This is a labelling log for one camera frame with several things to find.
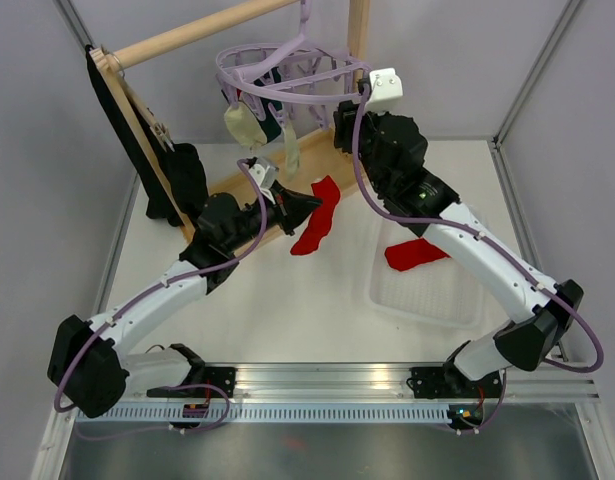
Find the cream sock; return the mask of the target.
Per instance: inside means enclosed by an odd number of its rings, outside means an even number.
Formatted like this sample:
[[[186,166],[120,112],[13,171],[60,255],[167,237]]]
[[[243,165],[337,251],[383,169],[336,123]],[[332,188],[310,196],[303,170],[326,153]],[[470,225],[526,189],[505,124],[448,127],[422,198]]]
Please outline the cream sock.
[[[292,180],[300,168],[300,147],[293,125],[287,122],[282,128],[285,148],[285,176]]]
[[[223,118],[227,130],[242,147],[256,150],[268,143],[258,119],[243,102],[230,105]]]

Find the purple round clip hanger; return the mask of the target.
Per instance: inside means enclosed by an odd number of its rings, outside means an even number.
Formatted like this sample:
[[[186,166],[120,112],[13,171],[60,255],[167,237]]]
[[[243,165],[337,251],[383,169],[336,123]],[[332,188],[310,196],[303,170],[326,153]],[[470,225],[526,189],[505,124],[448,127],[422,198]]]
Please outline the purple round clip hanger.
[[[343,48],[325,47],[307,35],[312,3],[300,3],[298,35],[284,43],[240,45],[216,57],[216,78],[230,105],[240,101],[261,118],[268,104],[284,111],[286,123],[295,118],[295,108],[304,106],[322,130],[329,128],[327,107],[354,98],[353,81],[370,71],[369,65]],[[270,90],[254,81],[277,68],[282,82]]]

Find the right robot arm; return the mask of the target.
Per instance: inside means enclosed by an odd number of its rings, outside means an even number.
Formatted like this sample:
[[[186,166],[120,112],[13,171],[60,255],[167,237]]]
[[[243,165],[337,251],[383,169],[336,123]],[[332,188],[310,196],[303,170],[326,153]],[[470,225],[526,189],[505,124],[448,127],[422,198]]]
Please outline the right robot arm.
[[[459,194],[424,166],[427,140],[410,117],[364,113],[352,101],[334,113],[336,148],[353,157],[361,193],[379,216],[408,229],[465,268],[507,315],[460,345],[443,364],[446,388],[465,395],[508,367],[531,372],[576,320],[583,297],[519,258],[478,221]]]

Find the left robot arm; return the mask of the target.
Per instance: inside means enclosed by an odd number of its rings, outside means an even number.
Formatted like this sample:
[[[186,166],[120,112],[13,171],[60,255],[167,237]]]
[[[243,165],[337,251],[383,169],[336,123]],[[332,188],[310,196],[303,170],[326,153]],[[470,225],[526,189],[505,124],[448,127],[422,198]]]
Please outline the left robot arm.
[[[322,200],[274,182],[254,203],[226,192],[207,197],[192,242],[171,267],[134,298],[88,320],[71,315],[56,333],[47,376],[56,385],[54,408],[89,418],[121,398],[192,397],[205,383],[205,363],[182,343],[136,354],[134,347],[184,306],[208,297],[238,265],[235,253],[273,227],[294,234]]]

